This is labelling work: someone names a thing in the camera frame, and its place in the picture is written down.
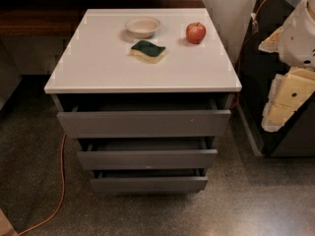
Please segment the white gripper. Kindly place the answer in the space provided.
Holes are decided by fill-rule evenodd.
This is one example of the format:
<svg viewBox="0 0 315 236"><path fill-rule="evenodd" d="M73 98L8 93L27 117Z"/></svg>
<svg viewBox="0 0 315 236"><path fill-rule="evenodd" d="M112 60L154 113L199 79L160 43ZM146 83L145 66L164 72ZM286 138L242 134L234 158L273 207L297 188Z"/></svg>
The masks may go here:
<svg viewBox="0 0 315 236"><path fill-rule="evenodd" d="M315 0L301 0L283 27L264 39L258 49L279 52L281 61L291 66L285 75L276 74L263 110L261 126L273 133L282 128L315 91Z"/></svg>

